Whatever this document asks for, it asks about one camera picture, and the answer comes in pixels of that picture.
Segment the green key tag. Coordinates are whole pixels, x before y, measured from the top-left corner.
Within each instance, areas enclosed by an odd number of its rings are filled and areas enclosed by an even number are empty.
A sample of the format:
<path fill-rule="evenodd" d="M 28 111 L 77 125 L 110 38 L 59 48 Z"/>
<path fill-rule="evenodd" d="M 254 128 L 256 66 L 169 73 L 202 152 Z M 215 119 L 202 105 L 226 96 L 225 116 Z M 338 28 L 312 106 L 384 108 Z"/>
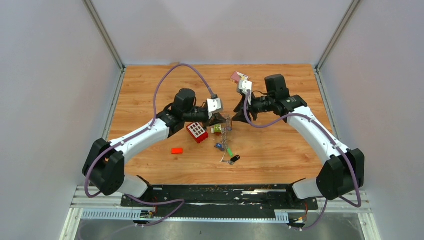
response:
<path fill-rule="evenodd" d="M 227 148 L 226 151 L 227 151 L 227 153 L 229 154 L 230 157 L 233 157 L 234 156 L 234 154 L 233 154 L 233 152 L 232 152 L 232 150 L 230 148 Z"/>

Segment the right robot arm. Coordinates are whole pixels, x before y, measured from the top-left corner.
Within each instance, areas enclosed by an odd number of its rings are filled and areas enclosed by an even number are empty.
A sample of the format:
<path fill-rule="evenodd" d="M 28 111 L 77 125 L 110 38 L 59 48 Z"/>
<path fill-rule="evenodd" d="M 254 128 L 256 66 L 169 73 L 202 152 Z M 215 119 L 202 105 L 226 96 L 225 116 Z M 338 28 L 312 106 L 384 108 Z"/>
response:
<path fill-rule="evenodd" d="M 298 180 L 288 187 L 286 204 L 298 209 L 308 198 L 323 197 L 332 201 L 354 191 L 357 195 L 364 185 L 365 155 L 352 149 L 333 136 L 313 114 L 299 95 L 291 95 L 281 74 L 264 79 L 266 92 L 256 97 L 253 83 L 247 76 L 235 72 L 231 79 L 242 96 L 234 109 L 234 122 L 243 122 L 260 128 L 253 122 L 259 113 L 272 112 L 278 119 L 272 125 L 284 121 L 294 128 L 311 146 L 322 163 L 317 177 Z"/>

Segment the key with black tag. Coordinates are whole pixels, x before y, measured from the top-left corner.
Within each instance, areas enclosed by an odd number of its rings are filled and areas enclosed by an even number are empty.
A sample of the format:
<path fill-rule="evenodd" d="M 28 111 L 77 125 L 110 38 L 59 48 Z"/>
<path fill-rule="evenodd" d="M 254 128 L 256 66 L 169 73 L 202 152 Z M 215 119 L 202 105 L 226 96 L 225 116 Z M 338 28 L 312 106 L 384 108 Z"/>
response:
<path fill-rule="evenodd" d="M 237 162 L 238 160 L 240 160 L 240 156 L 239 155 L 235 155 L 235 156 L 233 156 L 230 160 L 223 160 L 223 162 L 222 163 L 227 163 L 227 164 L 229 164 L 229 165 L 234 165 L 235 164 L 235 162 Z"/>

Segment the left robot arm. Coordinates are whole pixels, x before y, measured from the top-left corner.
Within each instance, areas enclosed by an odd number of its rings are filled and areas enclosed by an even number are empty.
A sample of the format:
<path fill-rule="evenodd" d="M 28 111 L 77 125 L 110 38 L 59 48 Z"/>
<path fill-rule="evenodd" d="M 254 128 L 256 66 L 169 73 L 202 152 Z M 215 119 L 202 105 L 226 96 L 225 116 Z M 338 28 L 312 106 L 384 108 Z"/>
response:
<path fill-rule="evenodd" d="M 225 123 L 221 115 L 222 100 L 214 95 L 197 106 L 196 93 L 182 88 L 172 103 L 155 113 L 146 125 L 120 138 L 96 140 L 82 168 L 87 183 L 96 186 L 100 193 L 109 196 L 122 193 L 133 196 L 140 206 L 149 206 L 153 193 L 149 183 L 140 176 L 125 173 L 125 165 L 151 145 L 166 140 L 185 127 L 186 123 L 200 123 L 201 129 Z"/>

